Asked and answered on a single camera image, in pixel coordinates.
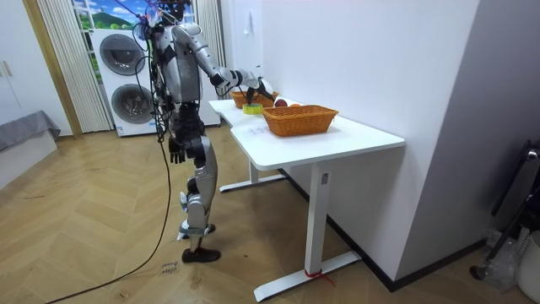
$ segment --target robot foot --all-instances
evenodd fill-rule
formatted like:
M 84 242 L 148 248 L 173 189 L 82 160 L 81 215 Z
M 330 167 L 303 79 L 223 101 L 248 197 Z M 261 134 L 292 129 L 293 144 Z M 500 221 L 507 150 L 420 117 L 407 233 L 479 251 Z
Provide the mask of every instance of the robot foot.
M 210 225 L 209 225 L 209 228 L 208 228 L 208 234 L 210 234 L 210 233 L 212 233 L 212 232 L 214 232 L 214 231 L 216 231 L 216 225 L 210 224 Z M 182 237 L 182 240 L 187 240 L 188 238 L 189 238 L 188 235 L 184 235 L 184 236 Z
M 218 250 L 204 249 L 199 247 L 195 252 L 191 252 L 189 248 L 182 253 L 183 263 L 210 263 L 217 261 L 221 257 L 221 252 Z

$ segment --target herringbone parquet floor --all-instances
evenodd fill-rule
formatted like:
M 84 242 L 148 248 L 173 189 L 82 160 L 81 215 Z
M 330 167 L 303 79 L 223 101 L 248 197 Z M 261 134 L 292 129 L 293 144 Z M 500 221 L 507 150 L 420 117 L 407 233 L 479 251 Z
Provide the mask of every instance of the herringbone parquet floor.
M 218 184 L 246 180 L 246 157 L 229 128 L 211 128 L 208 136 L 218 156 Z M 192 173 L 191 164 L 171 166 L 169 221 L 152 261 L 65 303 L 254 303 L 256 286 L 303 268 L 307 204 L 286 181 L 216 193 L 210 219 L 218 229 L 204 245 L 223 256 L 182 264 L 188 242 L 174 242 L 186 218 L 178 192 Z M 57 151 L 0 190 L 0 199 L 0 303 L 43 303 L 113 279 L 147 258 L 165 214 L 165 166 L 154 136 L 87 134 L 61 140 Z M 324 258 L 347 250 L 327 228 Z M 330 275 L 335 288 L 315 280 L 267 303 L 531 303 L 517 289 L 501 295 L 469 278 L 467 267 L 479 257 L 476 252 L 393 294 L 356 263 Z

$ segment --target robot leg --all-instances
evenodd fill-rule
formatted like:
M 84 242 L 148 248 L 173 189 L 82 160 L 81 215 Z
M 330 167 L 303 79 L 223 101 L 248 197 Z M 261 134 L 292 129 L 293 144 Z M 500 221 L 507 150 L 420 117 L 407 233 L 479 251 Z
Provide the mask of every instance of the robot leg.
M 190 178 L 187 183 L 187 222 L 181 226 L 181 232 L 191 238 L 191 246 L 182 253 L 182 262 L 213 262 L 219 259 L 221 253 L 202 248 L 201 242 L 204 235 L 213 230 L 208 224 L 208 217 L 218 180 L 218 163 L 206 136 L 195 138 L 192 142 L 191 152 L 196 169 L 194 178 Z
M 180 206 L 182 207 L 182 210 L 187 213 L 187 205 L 188 205 L 188 197 L 191 197 L 192 194 L 199 194 L 198 188 L 197 188 L 197 181 L 194 176 L 191 176 L 187 180 L 187 195 L 183 192 L 180 192 Z M 189 239 L 189 235 L 186 233 L 189 228 L 189 225 L 187 224 L 187 220 L 184 220 L 181 223 L 180 229 L 178 230 L 178 236 L 176 237 L 177 241 L 181 240 L 187 240 Z M 216 225 L 214 224 L 208 224 L 206 230 L 204 231 L 204 235 L 210 234 L 216 230 Z

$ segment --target red apple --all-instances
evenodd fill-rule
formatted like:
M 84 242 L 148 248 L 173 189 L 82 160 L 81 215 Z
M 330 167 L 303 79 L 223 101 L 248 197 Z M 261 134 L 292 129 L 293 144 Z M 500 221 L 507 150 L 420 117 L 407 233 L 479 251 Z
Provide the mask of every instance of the red apple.
M 274 103 L 274 106 L 278 107 L 278 106 L 289 106 L 289 105 L 287 105 L 287 101 L 285 100 L 278 100 L 276 101 L 276 103 Z

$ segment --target washing machine door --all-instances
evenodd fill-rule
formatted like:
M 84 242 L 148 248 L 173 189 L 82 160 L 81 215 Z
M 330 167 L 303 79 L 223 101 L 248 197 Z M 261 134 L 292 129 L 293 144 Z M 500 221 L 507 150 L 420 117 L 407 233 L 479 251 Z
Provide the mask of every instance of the washing machine door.
M 114 112 L 124 121 L 130 123 L 145 123 L 152 119 L 152 95 L 143 88 L 143 92 L 136 84 L 125 84 L 116 89 L 111 98 Z
M 114 34 L 106 37 L 100 45 L 101 58 L 113 72 L 124 76 L 139 73 L 144 68 L 144 52 L 132 38 Z

